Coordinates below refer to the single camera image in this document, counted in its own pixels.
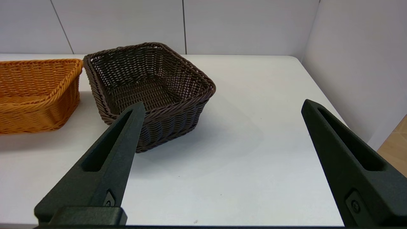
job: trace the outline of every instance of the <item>woven texture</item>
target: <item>woven texture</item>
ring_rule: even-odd
[[[62,127],[79,104],[80,59],[0,62],[0,134]]]
[[[215,84],[161,43],[143,43],[89,54],[83,59],[99,114],[111,124],[142,101],[146,117],[137,153],[192,131]]]

